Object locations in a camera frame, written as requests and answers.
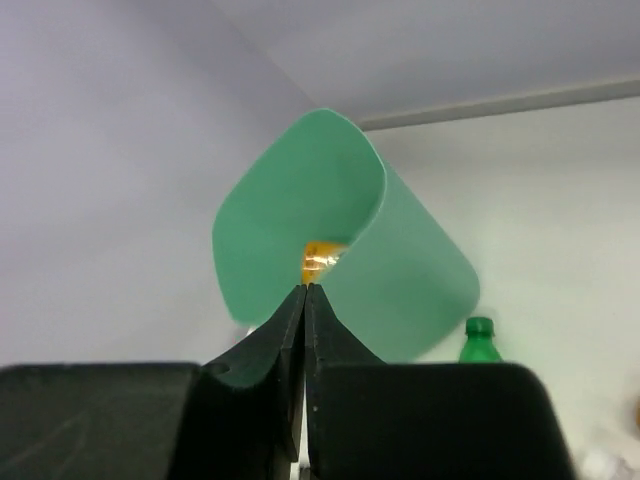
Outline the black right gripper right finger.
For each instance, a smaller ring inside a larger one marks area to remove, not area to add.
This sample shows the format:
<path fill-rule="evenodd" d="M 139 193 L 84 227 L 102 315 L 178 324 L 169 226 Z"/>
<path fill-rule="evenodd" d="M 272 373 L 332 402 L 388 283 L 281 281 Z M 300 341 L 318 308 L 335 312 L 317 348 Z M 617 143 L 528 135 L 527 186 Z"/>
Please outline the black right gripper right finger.
<path fill-rule="evenodd" d="M 572 479 L 541 381 L 511 363 L 389 364 L 306 295 L 310 468 L 318 479 Z"/>

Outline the green plastic soda bottle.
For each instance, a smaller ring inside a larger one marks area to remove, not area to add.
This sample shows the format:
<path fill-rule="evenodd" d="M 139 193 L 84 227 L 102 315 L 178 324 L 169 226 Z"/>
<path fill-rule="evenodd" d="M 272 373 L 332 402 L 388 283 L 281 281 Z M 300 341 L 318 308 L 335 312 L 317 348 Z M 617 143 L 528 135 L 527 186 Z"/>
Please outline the green plastic soda bottle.
<path fill-rule="evenodd" d="M 503 359 L 494 345 L 494 323 L 482 316 L 466 320 L 466 341 L 459 354 L 460 363 L 497 363 Z"/>

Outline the blue label orange bottle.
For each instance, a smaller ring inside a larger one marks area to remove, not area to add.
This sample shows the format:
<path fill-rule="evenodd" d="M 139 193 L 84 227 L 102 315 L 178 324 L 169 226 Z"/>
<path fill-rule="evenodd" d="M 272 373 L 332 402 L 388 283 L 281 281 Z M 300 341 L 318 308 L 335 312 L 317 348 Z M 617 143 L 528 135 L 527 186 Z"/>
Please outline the blue label orange bottle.
<path fill-rule="evenodd" d="M 304 285 L 317 283 L 322 275 L 337 264 L 348 248 L 347 244 L 333 241 L 309 241 L 302 253 L 301 282 Z"/>

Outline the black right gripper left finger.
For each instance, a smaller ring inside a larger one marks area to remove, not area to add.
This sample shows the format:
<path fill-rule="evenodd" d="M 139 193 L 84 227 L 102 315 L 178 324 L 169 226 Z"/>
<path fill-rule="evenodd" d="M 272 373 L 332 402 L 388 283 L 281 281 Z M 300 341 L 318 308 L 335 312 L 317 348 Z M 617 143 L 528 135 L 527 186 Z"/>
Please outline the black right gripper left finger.
<path fill-rule="evenodd" d="M 1 371 L 5 479 L 286 479 L 298 459 L 306 290 L 206 364 Z"/>

